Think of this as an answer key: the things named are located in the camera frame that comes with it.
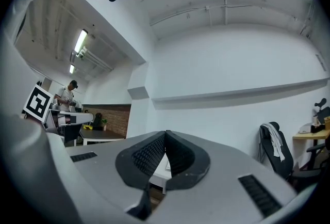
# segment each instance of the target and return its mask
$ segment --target ceiling light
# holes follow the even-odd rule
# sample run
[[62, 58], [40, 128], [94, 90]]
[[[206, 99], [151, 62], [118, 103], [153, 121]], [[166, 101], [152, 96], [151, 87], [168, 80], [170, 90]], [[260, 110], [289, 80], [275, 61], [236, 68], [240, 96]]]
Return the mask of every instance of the ceiling light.
[[73, 73], [73, 70], [74, 70], [74, 66], [70, 65], [70, 73]]
[[87, 36], [88, 32], [85, 31], [84, 29], [81, 31], [80, 36], [77, 40], [76, 47], [74, 48], [74, 51], [79, 53], [81, 46], [83, 45], [83, 42], [85, 40], [85, 37]]

